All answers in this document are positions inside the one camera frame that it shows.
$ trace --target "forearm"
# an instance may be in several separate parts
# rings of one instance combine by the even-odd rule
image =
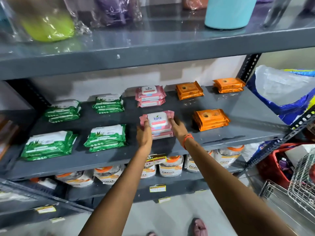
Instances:
[[[79,236],[120,236],[128,218],[148,155],[139,148],[128,166],[94,210]]]
[[[185,147],[239,236],[295,235],[248,187],[234,177],[192,138]]]

